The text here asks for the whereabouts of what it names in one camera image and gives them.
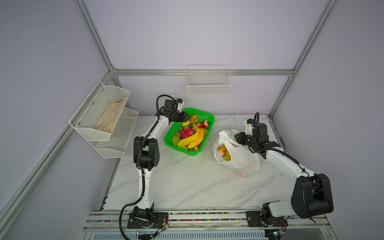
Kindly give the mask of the green pear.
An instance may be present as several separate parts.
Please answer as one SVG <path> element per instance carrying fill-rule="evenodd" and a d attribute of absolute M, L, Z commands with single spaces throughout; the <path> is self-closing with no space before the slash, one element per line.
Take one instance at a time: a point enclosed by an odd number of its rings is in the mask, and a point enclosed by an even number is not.
<path fill-rule="evenodd" d="M 180 142 L 180 140 L 181 140 L 181 138 L 179 136 L 177 136 L 177 135 L 173 136 L 172 137 L 172 145 L 176 147 L 178 145 L 178 143 Z"/>

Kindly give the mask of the white lemon print plastic bag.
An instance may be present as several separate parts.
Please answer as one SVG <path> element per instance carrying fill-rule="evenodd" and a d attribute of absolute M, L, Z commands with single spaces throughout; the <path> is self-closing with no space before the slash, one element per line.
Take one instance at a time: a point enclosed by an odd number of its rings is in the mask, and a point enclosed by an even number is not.
<path fill-rule="evenodd" d="M 219 136 L 213 144 L 212 150 L 214 158 L 219 165 L 240 177 L 248 178 L 258 172 L 261 163 L 258 154 L 252 154 L 248 147 L 236 142 L 235 134 L 238 133 L 239 131 L 237 130 L 219 132 Z M 223 144 L 231 155 L 229 162 L 226 161 L 218 151 L 219 146 Z"/>

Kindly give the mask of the green guava fruit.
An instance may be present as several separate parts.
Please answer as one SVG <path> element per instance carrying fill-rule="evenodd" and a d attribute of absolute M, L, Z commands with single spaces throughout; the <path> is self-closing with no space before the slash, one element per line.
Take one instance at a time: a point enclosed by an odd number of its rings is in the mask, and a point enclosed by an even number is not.
<path fill-rule="evenodd" d="M 228 161 L 228 162 L 231 160 L 231 157 L 228 156 L 228 155 L 224 155 L 223 158 L 224 158 L 226 161 Z"/>

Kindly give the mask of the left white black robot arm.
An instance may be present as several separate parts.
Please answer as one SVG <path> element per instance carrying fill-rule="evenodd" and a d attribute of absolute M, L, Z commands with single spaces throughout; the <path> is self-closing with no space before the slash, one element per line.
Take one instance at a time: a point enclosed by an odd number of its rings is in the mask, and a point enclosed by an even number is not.
<path fill-rule="evenodd" d="M 189 115 L 183 111 L 184 101 L 169 95 L 160 95 L 156 100 L 154 122 L 142 135 L 134 139 L 134 163 L 139 174 L 139 199 L 131 206 L 129 225 L 137 224 L 148 228 L 155 221 L 154 201 L 150 195 L 150 180 L 153 168 L 160 161 L 158 139 L 170 123 L 181 123 L 188 120 Z"/>

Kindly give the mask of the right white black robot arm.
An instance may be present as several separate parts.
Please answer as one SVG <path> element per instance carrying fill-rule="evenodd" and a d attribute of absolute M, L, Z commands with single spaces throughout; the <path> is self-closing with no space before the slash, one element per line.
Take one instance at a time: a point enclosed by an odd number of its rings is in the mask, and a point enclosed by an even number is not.
<path fill-rule="evenodd" d="M 306 169 L 282 151 L 277 142 L 270 140 L 266 124 L 248 119 L 245 128 L 245 131 L 235 135 L 236 142 L 273 163 L 294 185 L 289 199 L 263 204 L 259 217 L 262 225 L 271 226 L 285 217 L 312 219 L 334 211 L 331 182 L 325 174 Z"/>

